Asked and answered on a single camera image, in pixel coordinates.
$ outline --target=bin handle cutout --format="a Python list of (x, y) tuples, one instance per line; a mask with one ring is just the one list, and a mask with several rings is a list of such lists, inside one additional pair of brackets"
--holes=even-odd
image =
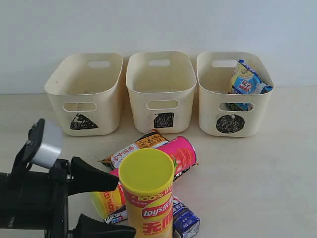
[(237, 65), (235, 59), (218, 59), (213, 60), (211, 65), (215, 68), (234, 68)]
[(168, 67), (170, 66), (169, 59), (151, 59), (148, 61), (150, 67)]
[(107, 60), (91, 60), (87, 64), (90, 68), (108, 68), (111, 66), (110, 61)]
[(64, 103), (63, 108), (67, 112), (93, 112), (97, 109), (95, 103)]
[(232, 102), (224, 102), (220, 103), (219, 109), (223, 112), (242, 112), (248, 113), (254, 109), (253, 103), (232, 103)]
[(176, 109), (178, 108), (178, 101), (177, 100), (149, 101), (147, 103), (147, 108), (149, 110)]

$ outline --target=white wall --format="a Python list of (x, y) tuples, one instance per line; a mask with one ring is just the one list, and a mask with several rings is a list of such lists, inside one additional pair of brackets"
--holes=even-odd
[(41, 93), (75, 52), (258, 55), (277, 86), (317, 85), (316, 0), (0, 0), (0, 94)]

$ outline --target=yellow lid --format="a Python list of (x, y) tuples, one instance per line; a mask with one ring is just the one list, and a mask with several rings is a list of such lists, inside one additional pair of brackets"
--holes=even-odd
[(123, 187), (131, 193), (156, 194), (173, 183), (174, 164), (161, 150), (136, 150), (121, 162), (119, 178)]

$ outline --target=cream plastic bin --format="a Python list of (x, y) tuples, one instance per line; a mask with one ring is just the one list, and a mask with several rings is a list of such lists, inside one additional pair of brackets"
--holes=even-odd
[[(259, 95), (227, 94), (238, 60), (253, 68), (261, 80), (274, 87), (260, 59), (244, 52), (207, 52), (197, 58), (199, 84), (199, 126), (207, 134), (246, 137), (261, 124), (272, 91)], [(229, 111), (225, 103), (252, 103), (248, 112)]]
[(45, 85), (69, 135), (105, 135), (117, 129), (124, 98), (123, 57), (79, 53), (65, 58)]
[(126, 83), (140, 132), (178, 133), (189, 126), (197, 81), (186, 54), (137, 53), (129, 59)]

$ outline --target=lay's logo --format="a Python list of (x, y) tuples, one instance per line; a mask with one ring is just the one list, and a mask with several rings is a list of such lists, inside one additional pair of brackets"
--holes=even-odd
[(172, 207), (173, 196), (169, 193), (162, 198), (150, 203), (142, 209), (142, 217), (145, 220), (156, 222), (163, 220)]

